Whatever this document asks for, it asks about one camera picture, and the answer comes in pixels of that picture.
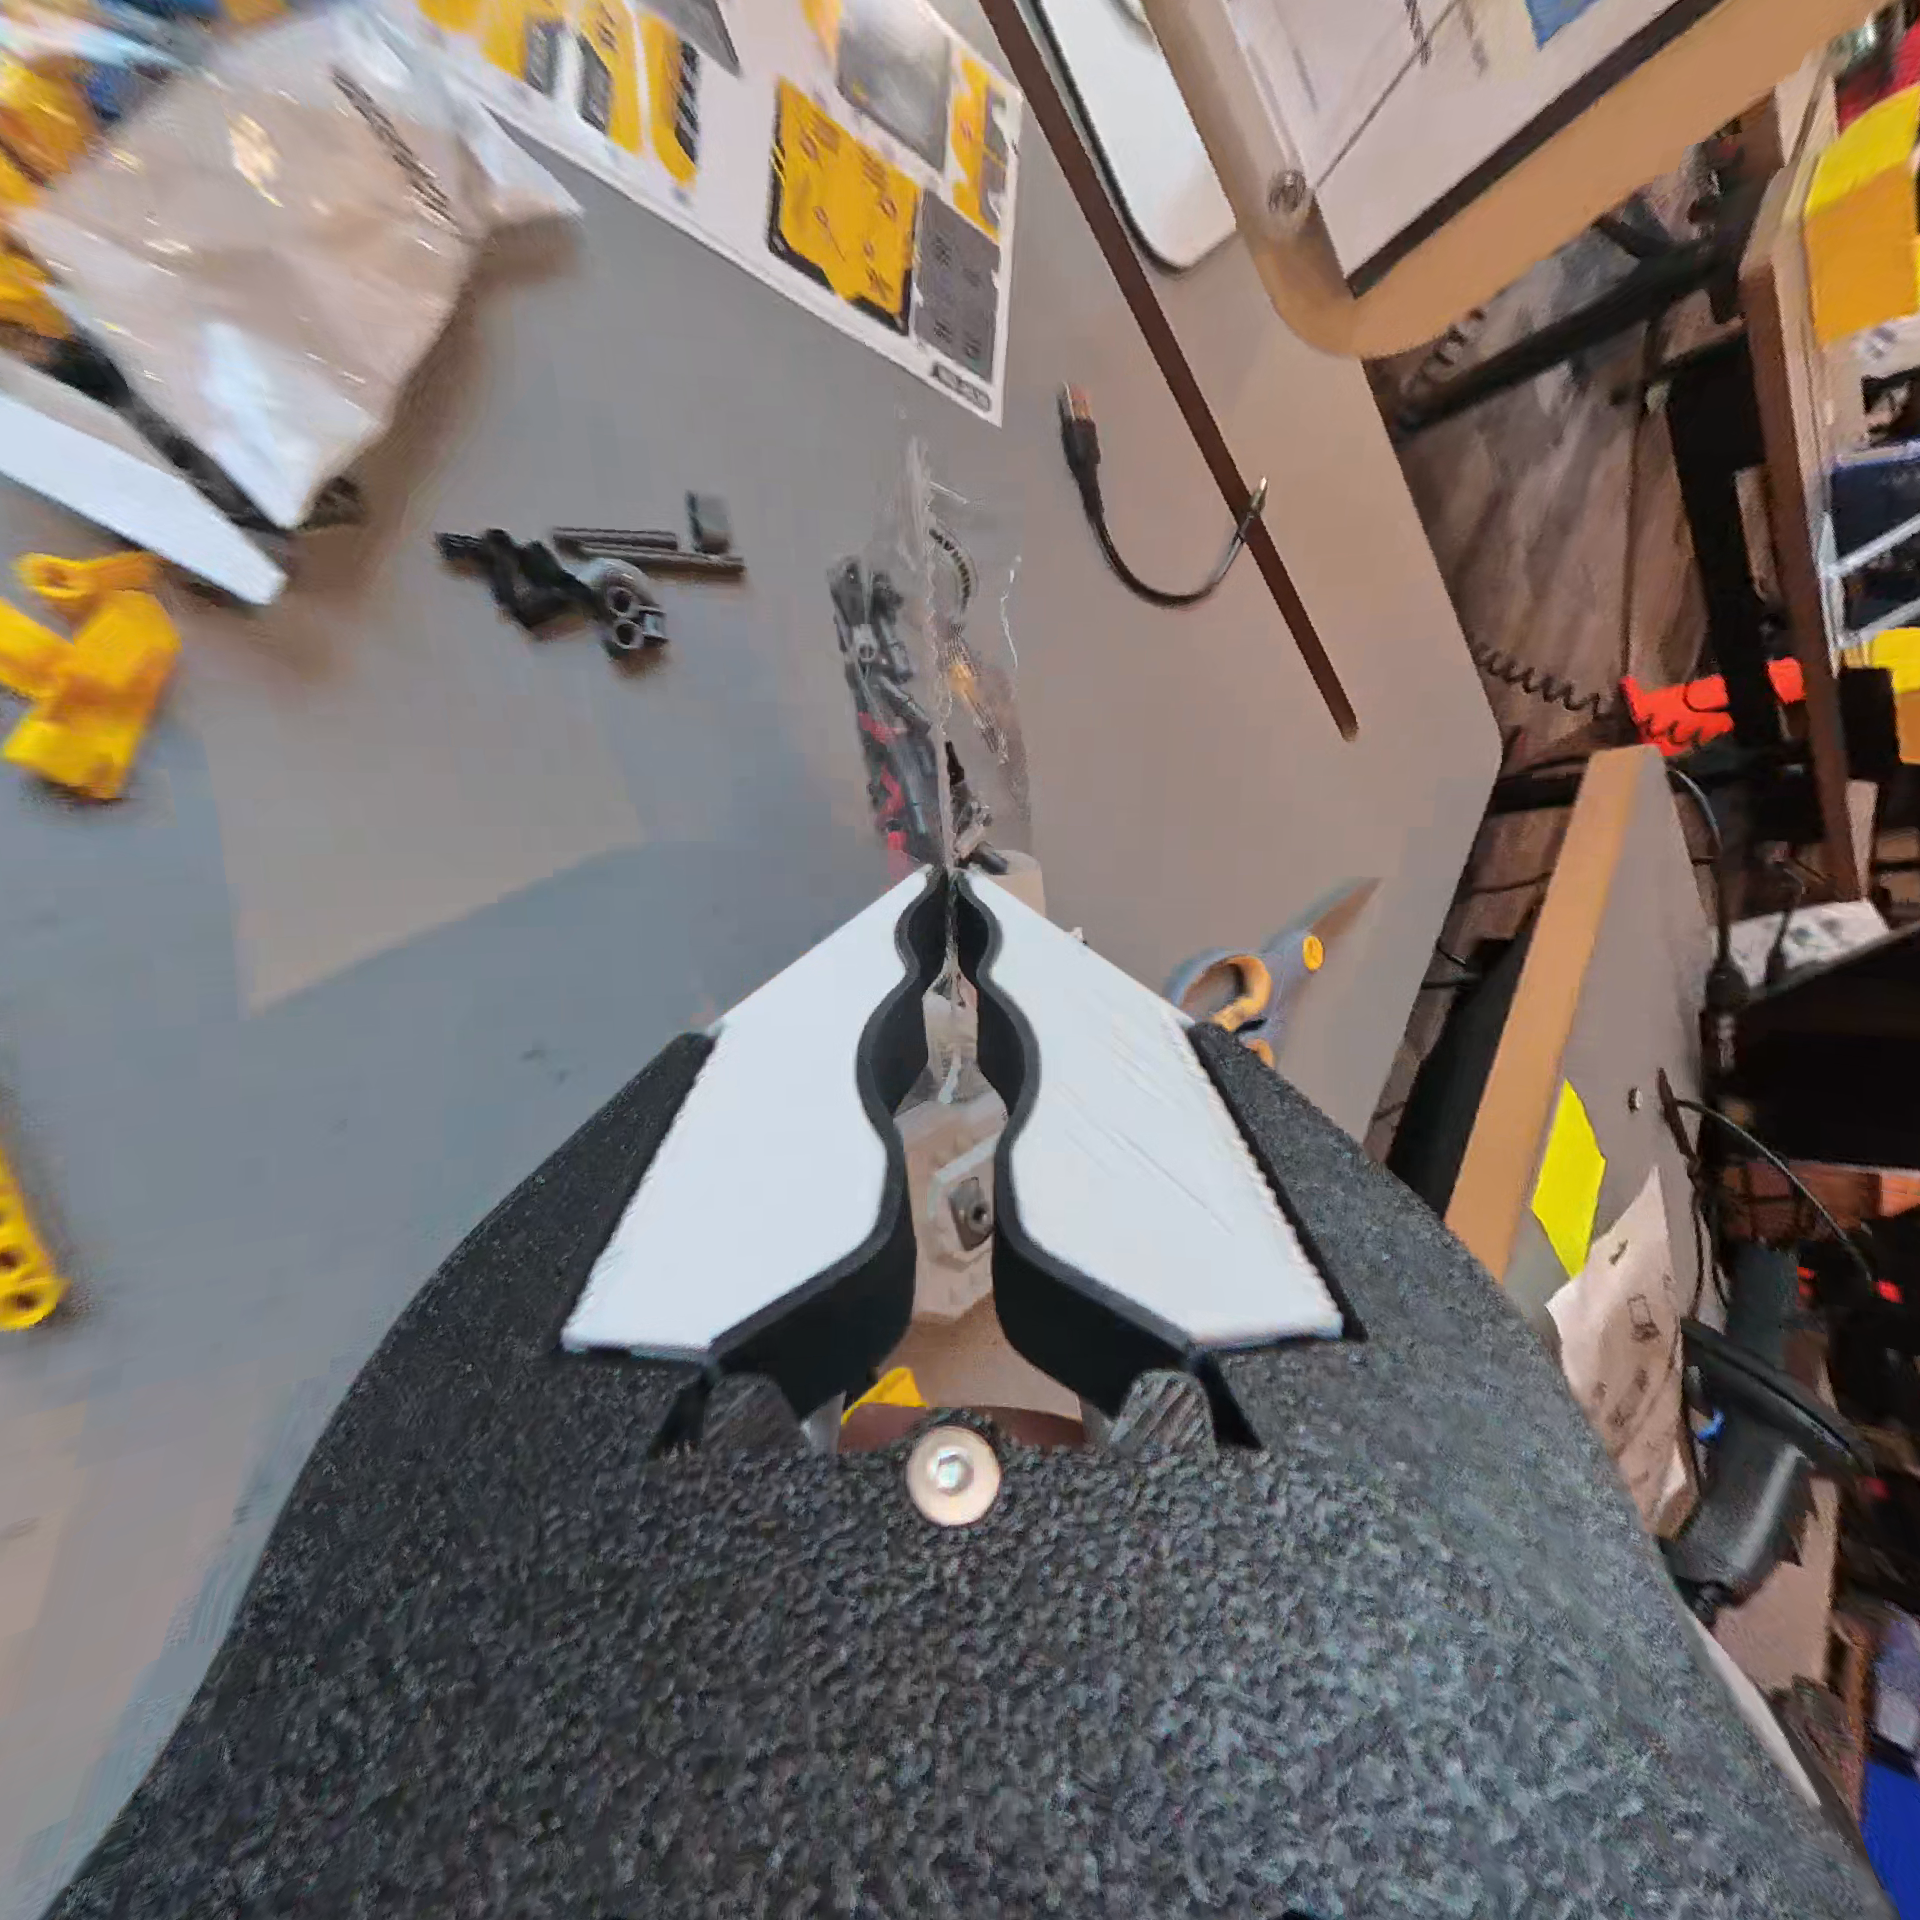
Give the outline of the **yellow sticky note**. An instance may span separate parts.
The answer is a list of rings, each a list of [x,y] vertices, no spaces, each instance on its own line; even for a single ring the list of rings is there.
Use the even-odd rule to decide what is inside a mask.
[[[1568,1280],[1582,1273],[1593,1248],[1605,1170],[1593,1118],[1582,1095],[1563,1079],[1552,1102],[1529,1211]]]

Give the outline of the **wooden storage shelf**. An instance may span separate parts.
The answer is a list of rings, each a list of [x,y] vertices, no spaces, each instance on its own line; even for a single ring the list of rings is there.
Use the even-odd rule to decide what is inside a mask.
[[[1867,889],[1865,782],[1840,706],[1851,645],[1833,471],[1865,443],[1858,345],[1915,318],[1915,87],[1840,121],[1840,39],[1865,5],[1829,5],[1813,55],[1760,105],[1776,165],[1739,263],[1739,304],[1762,448],[1771,581],[1799,663],[1799,743],[1810,757],[1815,875],[1831,896]]]

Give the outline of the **wooden side table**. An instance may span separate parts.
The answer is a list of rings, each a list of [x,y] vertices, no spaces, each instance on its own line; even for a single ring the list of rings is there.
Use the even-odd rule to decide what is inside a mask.
[[[1591,761],[1472,1106],[1445,1221],[1550,1346],[1547,1303],[1570,1280],[1529,1198],[1561,1081],[1582,1095],[1607,1159],[1595,1237],[1657,1168],[1675,1275],[1687,1296],[1698,1282],[1687,1154],[1662,1104],[1664,1088],[1701,1097],[1698,1013],[1714,921],[1687,841],[1694,821],[1657,750]]]

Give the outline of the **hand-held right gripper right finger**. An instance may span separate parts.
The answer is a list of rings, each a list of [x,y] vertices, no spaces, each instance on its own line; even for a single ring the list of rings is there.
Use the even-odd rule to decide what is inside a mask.
[[[997,880],[951,889],[976,1063],[1003,1106],[992,1303],[1086,1408],[1141,1376],[1234,1413],[1227,1355],[1346,1337],[1346,1303],[1237,1118],[1198,1026]]]

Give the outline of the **grey and yellow scissors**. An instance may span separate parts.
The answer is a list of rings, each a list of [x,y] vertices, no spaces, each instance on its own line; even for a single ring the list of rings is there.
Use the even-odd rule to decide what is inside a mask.
[[[1191,955],[1168,976],[1163,997],[1275,1070],[1294,1013],[1376,889],[1378,875],[1339,880],[1264,942]]]

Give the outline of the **orange plastic object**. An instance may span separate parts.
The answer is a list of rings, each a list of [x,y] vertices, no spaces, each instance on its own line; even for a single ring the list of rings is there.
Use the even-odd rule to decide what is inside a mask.
[[[1621,674],[1614,693],[1621,702],[1623,727],[1618,745],[1653,747],[1662,757],[1682,759],[1721,743],[1737,743],[1723,674],[1701,674],[1664,688],[1648,688]]]

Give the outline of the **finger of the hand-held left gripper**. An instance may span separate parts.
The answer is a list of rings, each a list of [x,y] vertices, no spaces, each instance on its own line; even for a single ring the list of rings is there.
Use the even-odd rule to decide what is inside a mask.
[[[366,574],[363,503],[338,523],[283,533],[171,464],[105,402],[18,352],[2,370],[5,549],[55,517],[162,560],[194,590],[272,606],[288,590],[345,590]]]

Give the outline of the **short yellow two-hole beam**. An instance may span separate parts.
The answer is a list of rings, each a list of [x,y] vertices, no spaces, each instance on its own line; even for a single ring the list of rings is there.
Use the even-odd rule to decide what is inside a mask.
[[[62,613],[80,617],[117,592],[149,592],[160,576],[160,562],[149,551],[119,551],[91,560],[64,560],[27,553],[16,560],[18,581]]]

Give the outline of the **yellow angled brick assembly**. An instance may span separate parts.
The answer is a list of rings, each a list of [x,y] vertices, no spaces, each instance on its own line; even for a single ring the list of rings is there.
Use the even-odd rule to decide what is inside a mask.
[[[153,592],[107,592],[69,635],[5,606],[2,683],[27,706],[5,761],[80,800],[121,800],[178,654]]]

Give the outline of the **printed paper sheet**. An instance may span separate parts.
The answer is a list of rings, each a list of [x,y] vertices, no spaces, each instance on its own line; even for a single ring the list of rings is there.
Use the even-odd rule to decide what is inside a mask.
[[[1685,1417],[1685,1307],[1662,1173],[1648,1173],[1579,1273],[1547,1303],[1568,1390],[1639,1511],[1671,1538],[1696,1502]]]

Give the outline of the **grey desk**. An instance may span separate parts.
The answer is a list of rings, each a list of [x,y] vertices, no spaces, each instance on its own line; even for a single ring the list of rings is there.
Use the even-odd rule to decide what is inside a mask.
[[[39,1915],[197,1691],[352,1374],[503,1195],[661,1045],[887,885],[825,576],[905,439],[1022,555],[1019,711],[1049,912],[1152,987],[1378,889],[1282,1070],[1367,1136],[1497,768],[1497,727],[1360,363],[1230,242],[1168,322],[1358,713],[1344,738],[1239,562],[1141,606],[1065,475],[1095,409],[1125,558],[1202,578],[1227,512],[1051,153],[1029,149],[1001,425],[553,160],[368,462],[366,574],[183,658],[126,800],[5,770],[5,1141],[59,1317],[5,1337],[5,1915]],[[517,629],[434,535],[683,537],[667,645]]]

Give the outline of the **clear bag of yellow parts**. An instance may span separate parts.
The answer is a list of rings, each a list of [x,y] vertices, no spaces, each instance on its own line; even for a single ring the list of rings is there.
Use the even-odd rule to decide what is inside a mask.
[[[581,219],[425,27],[320,5],[158,85],[18,233],[133,398],[293,533],[496,245]]]

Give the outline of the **clear bag of black pins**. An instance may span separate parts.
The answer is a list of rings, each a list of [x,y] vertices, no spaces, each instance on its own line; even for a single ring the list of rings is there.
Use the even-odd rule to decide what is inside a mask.
[[[896,871],[1038,875],[1013,517],[914,434],[825,576],[866,818]]]

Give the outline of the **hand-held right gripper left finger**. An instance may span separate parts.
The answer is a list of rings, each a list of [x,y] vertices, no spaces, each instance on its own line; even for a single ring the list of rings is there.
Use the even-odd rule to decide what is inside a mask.
[[[896,1111],[928,1065],[949,880],[919,869],[720,1015],[587,1269],[565,1353],[850,1401],[914,1305]]]

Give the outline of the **yellow and black sticker sheet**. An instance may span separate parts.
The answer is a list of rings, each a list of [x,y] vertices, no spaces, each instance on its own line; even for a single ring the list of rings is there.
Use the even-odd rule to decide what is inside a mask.
[[[937,7],[405,9],[507,128],[1001,423],[1024,96]]]

